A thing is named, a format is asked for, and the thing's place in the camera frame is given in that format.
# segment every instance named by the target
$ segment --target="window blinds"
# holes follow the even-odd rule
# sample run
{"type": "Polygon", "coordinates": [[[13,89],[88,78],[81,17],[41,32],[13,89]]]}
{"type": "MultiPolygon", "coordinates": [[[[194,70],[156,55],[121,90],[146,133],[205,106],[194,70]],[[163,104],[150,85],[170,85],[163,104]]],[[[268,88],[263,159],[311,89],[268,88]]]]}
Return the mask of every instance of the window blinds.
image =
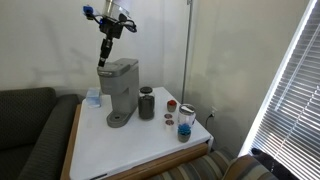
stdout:
{"type": "Polygon", "coordinates": [[[300,179],[320,179],[319,2],[272,95],[253,147],[272,155],[300,179]]]}

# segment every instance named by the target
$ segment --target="couch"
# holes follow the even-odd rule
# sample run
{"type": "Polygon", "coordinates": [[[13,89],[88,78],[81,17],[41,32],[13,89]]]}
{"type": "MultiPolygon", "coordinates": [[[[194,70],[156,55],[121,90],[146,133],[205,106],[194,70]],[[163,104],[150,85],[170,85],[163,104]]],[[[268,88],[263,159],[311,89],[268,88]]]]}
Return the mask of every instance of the couch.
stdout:
{"type": "Polygon", "coordinates": [[[150,180],[274,180],[270,171],[253,156],[234,158],[227,148],[214,151],[188,163],[149,178],[150,180]]]}
{"type": "Polygon", "coordinates": [[[0,179],[59,179],[78,103],[52,88],[0,91],[0,179]]]}

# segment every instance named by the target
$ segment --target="table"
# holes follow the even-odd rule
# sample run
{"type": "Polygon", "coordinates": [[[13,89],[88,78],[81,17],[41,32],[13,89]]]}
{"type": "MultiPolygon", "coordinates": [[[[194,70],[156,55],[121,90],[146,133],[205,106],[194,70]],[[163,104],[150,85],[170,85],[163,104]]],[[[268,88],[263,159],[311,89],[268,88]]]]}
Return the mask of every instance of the table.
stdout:
{"type": "MultiPolygon", "coordinates": [[[[101,108],[90,109],[85,100],[82,102],[70,169],[71,179],[110,177],[208,140],[210,148],[213,137],[197,121],[186,143],[178,141],[176,131],[166,131],[166,102],[174,98],[164,88],[154,88],[154,93],[154,119],[143,121],[136,110],[121,128],[107,125],[106,117],[112,109],[110,96],[101,96],[101,108]]],[[[177,123],[177,110],[172,115],[177,123]]]]}

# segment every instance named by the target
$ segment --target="gray couch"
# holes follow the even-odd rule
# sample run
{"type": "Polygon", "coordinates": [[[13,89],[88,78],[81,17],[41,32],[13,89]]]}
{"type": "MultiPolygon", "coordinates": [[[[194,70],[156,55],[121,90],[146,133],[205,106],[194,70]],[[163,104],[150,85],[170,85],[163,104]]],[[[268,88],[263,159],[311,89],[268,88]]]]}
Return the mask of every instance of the gray couch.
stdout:
{"type": "Polygon", "coordinates": [[[52,88],[0,91],[0,179],[59,179],[78,103],[52,88]]]}

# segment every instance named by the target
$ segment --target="couch cushion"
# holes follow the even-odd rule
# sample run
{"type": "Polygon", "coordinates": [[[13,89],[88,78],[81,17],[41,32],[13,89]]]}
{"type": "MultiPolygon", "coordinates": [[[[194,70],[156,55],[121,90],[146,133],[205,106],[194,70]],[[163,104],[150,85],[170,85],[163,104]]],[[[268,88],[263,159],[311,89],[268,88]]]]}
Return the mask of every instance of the couch cushion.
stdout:
{"type": "Polygon", "coordinates": [[[17,179],[26,164],[33,145],[0,151],[0,179],[17,179]]]}
{"type": "Polygon", "coordinates": [[[151,179],[221,179],[228,168],[229,162],[233,158],[231,153],[229,153],[226,148],[223,148],[189,163],[170,169],[151,179]]]}
{"type": "Polygon", "coordinates": [[[277,178],[255,158],[245,155],[231,161],[223,179],[273,180],[277,178]]]}
{"type": "Polygon", "coordinates": [[[0,91],[0,150],[35,143],[55,103],[52,88],[0,91]]]}

